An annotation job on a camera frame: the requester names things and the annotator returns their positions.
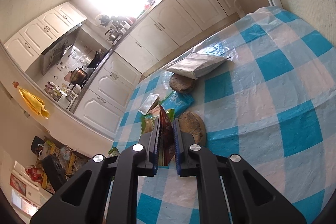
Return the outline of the green pea cookie packet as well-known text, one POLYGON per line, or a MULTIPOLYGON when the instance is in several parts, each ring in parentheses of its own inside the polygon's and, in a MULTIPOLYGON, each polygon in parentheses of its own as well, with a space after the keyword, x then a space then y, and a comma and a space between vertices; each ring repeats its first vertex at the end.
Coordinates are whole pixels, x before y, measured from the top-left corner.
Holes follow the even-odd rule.
MULTIPOLYGON (((174 109, 166 110, 166 114, 169 117, 169 120, 172 122, 174 119, 174 109)), ((141 133, 151 132, 154 128, 155 119, 159 118, 160 110, 156 106, 153 110, 150 110, 146 115, 141 117, 141 133)))

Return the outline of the red snack wrapper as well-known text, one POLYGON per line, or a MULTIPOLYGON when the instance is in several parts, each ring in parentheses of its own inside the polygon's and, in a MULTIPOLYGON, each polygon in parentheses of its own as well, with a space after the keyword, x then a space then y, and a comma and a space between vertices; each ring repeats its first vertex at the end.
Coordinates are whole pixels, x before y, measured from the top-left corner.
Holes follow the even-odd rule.
POLYGON ((161 105, 159 105, 159 110, 159 166, 168 166, 175 155, 174 132, 167 112, 161 105))

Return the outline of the blue cartoon wet-wipes pack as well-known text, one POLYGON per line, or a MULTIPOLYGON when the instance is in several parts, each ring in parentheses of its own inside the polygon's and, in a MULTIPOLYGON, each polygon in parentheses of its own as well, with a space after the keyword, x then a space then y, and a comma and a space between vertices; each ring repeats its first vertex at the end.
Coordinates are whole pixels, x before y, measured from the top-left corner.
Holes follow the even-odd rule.
POLYGON ((191 94, 182 94, 176 91, 172 91, 166 96, 165 99, 161 101, 161 106, 165 110, 174 109, 174 117, 178 118, 193 103, 194 98, 191 94))

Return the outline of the white kitchen base cabinets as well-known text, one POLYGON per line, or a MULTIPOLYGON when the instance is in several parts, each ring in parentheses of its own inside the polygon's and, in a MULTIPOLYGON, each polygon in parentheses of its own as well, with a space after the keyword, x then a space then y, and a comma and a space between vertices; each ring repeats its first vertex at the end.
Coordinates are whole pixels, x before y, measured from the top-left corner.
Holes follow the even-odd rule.
POLYGON ((238 19, 238 0, 163 0, 89 78, 74 115, 113 139, 141 75, 238 19))

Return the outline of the small silver sachet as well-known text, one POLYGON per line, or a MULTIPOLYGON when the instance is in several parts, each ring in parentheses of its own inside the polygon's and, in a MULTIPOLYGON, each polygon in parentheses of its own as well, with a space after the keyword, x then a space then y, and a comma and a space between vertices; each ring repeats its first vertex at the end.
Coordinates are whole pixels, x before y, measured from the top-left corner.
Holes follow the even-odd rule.
POLYGON ((153 109, 159 101, 159 94, 150 93, 146 100, 142 103, 138 111, 142 115, 146 115, 151 109, 153 109))

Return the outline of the green-white snack bag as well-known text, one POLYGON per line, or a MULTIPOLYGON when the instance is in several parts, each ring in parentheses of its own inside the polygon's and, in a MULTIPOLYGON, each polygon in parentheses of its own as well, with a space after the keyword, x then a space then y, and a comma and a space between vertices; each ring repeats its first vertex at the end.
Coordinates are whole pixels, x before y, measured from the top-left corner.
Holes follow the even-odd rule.
POLYGON ((112 147, 109 151, 108 151, 108 157, 115 157, 115 156, 119 156, 120 152, 118 150, 117 147, 112 147))

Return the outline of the grey foil pouch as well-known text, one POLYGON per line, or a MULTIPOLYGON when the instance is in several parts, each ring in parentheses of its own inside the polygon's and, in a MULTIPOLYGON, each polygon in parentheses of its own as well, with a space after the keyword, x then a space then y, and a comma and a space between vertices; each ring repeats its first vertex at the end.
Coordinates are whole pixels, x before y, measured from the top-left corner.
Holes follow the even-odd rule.
POLYGON ((189 79, 197 80, 228 60, 228 57, 191 53, 184 59, 168 63, 164 70, 189 79))

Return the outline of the copper cooking pot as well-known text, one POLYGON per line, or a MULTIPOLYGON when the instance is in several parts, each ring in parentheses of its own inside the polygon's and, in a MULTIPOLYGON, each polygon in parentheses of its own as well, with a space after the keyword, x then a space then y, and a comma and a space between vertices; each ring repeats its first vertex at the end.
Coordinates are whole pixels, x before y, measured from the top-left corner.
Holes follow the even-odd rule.
POLYGON ((70 83, 68 86, 75 86, 78 84, 81 88, 84 86, 86 81, 88 80, 87 73, 83 70, 83 67, 78 67, 73 71, 70 71, 70 83))

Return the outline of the black wok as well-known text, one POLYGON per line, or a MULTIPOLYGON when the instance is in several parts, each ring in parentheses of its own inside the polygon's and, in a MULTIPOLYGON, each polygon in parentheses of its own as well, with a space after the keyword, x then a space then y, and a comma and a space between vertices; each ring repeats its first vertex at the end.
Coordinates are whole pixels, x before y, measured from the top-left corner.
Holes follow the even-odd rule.
POLYGON ((97 66, 101 63, 104 55, 105 54, 104 54, 104 52, 102 50, 96 51, 96 53, 94 55, 94 58, 92 59, 92 61, 88 65, 88 68, 96 69, 97 66))

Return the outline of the blue-white checked tablecloth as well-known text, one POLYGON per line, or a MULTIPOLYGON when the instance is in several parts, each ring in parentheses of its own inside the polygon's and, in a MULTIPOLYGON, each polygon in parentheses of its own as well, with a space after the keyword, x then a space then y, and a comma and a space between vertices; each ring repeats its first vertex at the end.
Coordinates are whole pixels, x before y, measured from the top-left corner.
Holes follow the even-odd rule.
POLYGON ((306 218, 335 208, 335 47, 276 6, 194 47, 226 62, 197 80, 189 110, 214 154, 238 154, 306 218))

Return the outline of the steel kettle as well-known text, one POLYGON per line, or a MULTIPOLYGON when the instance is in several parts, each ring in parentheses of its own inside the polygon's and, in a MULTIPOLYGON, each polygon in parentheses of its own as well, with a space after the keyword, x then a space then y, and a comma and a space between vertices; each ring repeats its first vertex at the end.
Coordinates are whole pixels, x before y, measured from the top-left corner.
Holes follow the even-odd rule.
POLYGON ((106 31, 105 36, 109 42, 114 43, 120 36, 120 33, 118 30, 110 28, 106 31))

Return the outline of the yellow hanging cloth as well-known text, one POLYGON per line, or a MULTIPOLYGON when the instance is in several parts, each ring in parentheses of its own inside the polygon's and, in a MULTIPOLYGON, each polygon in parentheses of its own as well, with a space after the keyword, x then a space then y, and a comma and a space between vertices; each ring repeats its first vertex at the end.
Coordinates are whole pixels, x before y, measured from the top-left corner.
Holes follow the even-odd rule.
POLYGON ((25 103, 27 106, 38 116, 41 116, 45 119, 49 119, 50 113, 48 110, 45 108, 45 102, 35 96, 34 94, 31 94, 28 90, 19 88, 19 93, 24 99, 25 103))

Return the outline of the steel range hood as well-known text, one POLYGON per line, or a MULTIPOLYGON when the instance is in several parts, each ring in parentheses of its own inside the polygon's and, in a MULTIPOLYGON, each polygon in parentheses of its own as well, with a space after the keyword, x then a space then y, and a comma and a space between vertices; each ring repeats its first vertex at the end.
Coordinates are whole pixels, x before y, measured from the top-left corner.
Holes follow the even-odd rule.
POLYGON ((47 71, 55 65, 66 52, 74 45, 80 28, 83 24, 79 23, 65 34, 56 39, 49 47, 42 52, 41 73, 45 75, 47 71))

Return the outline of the white wall cabinets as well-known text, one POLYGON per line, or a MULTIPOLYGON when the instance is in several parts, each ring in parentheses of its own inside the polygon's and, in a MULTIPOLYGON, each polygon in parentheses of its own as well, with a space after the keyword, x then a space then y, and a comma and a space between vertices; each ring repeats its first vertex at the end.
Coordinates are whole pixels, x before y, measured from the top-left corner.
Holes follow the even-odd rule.
POLYGON ((4 47, 18 66, 26 71, 53 43, 86 20, 80 10, 65 2, 27 23, 4 43, 4 47))

